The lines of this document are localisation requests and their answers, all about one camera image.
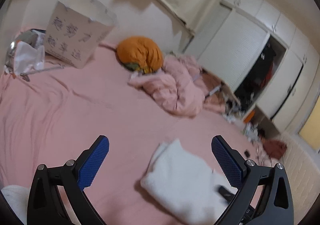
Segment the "dark red bag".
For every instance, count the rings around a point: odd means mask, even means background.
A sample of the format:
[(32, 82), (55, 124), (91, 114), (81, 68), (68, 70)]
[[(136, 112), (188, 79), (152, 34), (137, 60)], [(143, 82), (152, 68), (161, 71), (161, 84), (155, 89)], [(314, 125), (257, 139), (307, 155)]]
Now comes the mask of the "dark red bag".
[(280, 160), (287, 150), (287, 144), (276, 139), (263, 139), (263, 148), (270, 158)]

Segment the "pink quilted blanket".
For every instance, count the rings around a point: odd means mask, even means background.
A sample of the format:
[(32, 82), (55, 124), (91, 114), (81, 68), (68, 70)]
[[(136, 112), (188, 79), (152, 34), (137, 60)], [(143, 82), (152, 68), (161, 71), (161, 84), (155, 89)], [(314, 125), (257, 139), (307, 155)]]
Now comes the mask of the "pink quilted blanket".
[(193, 118), (203, 109), (224, 113), (222, 80), (207, 73), (190, 55), (167, 55), (157, 73), (132, 76), (129, 85), (144, 90), (166, 112)]

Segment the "clear plastic bag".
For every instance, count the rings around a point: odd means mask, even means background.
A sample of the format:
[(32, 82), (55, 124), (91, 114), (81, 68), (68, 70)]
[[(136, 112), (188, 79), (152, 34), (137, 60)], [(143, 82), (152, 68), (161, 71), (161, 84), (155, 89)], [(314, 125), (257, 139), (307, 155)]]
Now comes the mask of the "clear plastic bag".
[(5, 57), (4, 71), (7, 74), (28, 74), (44, 69), (45, 30), (30, 29), (20, 33), (10, 44)]

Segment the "paper bag with characters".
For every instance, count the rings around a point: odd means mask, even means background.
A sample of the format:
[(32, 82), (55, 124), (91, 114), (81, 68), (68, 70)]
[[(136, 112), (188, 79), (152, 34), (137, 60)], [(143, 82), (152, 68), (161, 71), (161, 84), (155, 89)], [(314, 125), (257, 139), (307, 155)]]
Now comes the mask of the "paper bag with characters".
[(116, 24), (116, 14), (98, 0), (58, 1), (46, 28), (44, 50), (82, 69)]

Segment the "white louvered wardrobe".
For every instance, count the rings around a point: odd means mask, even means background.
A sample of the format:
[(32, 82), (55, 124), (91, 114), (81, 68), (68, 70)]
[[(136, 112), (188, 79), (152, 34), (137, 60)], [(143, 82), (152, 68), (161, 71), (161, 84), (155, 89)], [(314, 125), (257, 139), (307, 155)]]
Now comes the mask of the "white louvered wardrobe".
[(220, 0), (186, 49), (280, 132), (303, 104), (319, 65), (309, 39), (266, 0)]

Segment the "small black box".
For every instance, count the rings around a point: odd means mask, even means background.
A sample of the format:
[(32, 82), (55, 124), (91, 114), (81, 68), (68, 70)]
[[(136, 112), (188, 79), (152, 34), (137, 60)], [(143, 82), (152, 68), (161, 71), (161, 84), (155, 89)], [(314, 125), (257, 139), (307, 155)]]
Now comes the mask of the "small black box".
[(246, 150), (246, 151), (244, 152), (244, 154), (245, 154), (245, 156), (246, 156), (247, 158), (249, 158), (249, 157), (251, 156), (248, 150)]

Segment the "orange round cushion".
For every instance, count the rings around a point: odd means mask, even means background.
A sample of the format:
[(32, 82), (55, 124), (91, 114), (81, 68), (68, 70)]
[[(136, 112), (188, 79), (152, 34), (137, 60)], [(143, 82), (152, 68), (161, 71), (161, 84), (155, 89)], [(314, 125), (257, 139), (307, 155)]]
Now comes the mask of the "orange round cushion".
[(119, 61), (131, 71), (150, 74), (163, 66), (164, 57), (159, 46), (144, 36), (131, 36), (121, 41), (116, 52)]

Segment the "cream padded headboard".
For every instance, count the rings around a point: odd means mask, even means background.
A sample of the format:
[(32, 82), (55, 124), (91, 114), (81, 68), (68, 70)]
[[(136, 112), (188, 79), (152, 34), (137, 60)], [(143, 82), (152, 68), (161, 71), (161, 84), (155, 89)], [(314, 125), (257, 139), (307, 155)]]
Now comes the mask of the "cream padded headboard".
[(287, 132), (279, 136), (287, 149), (281, 158), (290, 183), (294, 224), (305, 217), (319, 196), (319, 168), (295, 138)]

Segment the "pink bed sheet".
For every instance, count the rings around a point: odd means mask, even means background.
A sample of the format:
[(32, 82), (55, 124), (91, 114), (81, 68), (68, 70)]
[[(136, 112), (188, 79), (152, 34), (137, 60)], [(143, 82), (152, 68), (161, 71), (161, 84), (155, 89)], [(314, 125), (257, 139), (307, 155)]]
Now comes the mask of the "pink bed sheet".
[(159, 143), (179, 139), (213, 169), (211, 141), (221, 135), (241, 154), (256, 150), (239, 129), (203, 110), (180, 118), (128, 85), (114, 51), (99, 47), (83, 69), (37, 73), (30, 81), (1, 75), (1, 186), (30, 187), (36, 168), (76, 159), (100, 135), (110, 151), (85, 190), (107, 224), (176, 224), (139, 181)]

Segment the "person's knee white trousers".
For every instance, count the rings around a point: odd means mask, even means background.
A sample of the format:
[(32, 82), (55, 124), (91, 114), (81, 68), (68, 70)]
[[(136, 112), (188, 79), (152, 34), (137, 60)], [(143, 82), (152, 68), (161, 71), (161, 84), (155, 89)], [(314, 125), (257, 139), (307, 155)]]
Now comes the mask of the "person's knee white trousers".
[(27, 224), (27, 205), (29, 198), (29, 188), (19, 185), (8, 185), (1, 189), (1, 192), (23, 224)]

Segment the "white knitted cardigan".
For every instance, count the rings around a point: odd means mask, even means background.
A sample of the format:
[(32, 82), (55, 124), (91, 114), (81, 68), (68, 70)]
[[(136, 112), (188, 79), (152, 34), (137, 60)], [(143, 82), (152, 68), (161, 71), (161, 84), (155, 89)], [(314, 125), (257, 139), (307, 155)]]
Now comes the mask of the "white knitted cardigan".
[(227, 208), (219, 187), (237, 192), (224, 175), (185, 150), (179, 139), (159, 144), (140, 185), (185, 224), (214, 224)]

